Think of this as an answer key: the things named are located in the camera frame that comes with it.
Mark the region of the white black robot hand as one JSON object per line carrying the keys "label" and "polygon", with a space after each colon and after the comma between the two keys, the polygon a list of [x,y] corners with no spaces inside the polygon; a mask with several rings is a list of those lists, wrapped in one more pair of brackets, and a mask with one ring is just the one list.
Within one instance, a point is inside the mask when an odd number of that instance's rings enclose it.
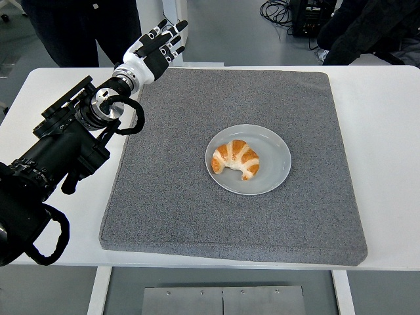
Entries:
{"label": "white black robot hand", "polygon": [[180,33],[188,22],[182,20],[168,26],[166,19],[137,39],[123,56],[123,63],[115,75],[126,75],[133,85],[139,87],[158,80],[170,63],[183,53]]}

